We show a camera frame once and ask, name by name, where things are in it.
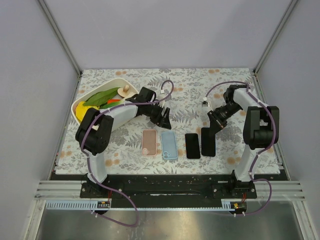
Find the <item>black phone blue case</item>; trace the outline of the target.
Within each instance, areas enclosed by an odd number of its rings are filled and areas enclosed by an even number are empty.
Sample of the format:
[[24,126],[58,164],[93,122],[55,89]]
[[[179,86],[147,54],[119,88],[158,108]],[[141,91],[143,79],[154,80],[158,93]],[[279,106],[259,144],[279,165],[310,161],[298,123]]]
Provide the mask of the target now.
[[210,135],[208,127],[201,128],[201,154],[205,157],[216,156],[216,139],[214,135]]

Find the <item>light blue phone case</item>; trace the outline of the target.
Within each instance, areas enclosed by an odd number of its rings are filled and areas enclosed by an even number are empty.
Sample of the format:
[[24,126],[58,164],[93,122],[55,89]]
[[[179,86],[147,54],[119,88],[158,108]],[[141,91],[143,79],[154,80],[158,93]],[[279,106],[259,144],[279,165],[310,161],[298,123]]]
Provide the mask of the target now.
[[176,160],[178,158],[178,148],[176,135],[173,131],[161,133],[162,156],[165,160]]

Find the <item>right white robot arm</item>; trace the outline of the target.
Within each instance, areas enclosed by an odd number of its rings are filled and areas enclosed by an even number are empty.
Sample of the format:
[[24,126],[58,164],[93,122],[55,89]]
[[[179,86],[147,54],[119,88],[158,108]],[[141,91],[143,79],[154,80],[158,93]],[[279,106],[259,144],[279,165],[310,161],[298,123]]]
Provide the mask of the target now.
[[255,199],[257,163],[260,155],[278,142],[280,110],[259,100],[251,92],[248,83],[228,81],[228,84],[223,94],[225,105],[207,113],[209,127],[201,129],[201,154],[214,157],[216,134],[227,126],[230,117],[240,110],[245,111],[242,131],[245,148],[240,163],[228,176],[226,183],[214,183],[211,188],[215,199]]

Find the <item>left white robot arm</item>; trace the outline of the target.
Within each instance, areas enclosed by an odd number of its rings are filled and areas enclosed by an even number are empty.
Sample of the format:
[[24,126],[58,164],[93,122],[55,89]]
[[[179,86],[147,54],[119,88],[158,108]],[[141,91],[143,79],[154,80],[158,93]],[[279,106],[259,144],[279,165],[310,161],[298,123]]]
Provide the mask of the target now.
[[87,184],[92,188],[97,191],[103,190],[101,184],[108,176],[103,153],[113,131],[139,116],[148,117],[158,127],[171,129],[169,120],[171,109],[165,106],[165,101],[171,97],[173,91],[165,94],[162,89],[160,93],[162,97],[157,99],[154,91],[143,87],[138,94],[134,94],[118,105],[102,110],[92,107],[87,110],[75,134],[75,139],[86,156]]

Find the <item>pink phone case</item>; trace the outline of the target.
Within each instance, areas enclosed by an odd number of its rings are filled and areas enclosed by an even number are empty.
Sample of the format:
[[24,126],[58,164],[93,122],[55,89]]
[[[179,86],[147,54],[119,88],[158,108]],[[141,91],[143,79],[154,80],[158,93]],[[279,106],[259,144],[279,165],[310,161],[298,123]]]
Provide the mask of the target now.
[[144,129],[142,131],[142,156],[154,157],[157,155],[157,131],[155,129]]

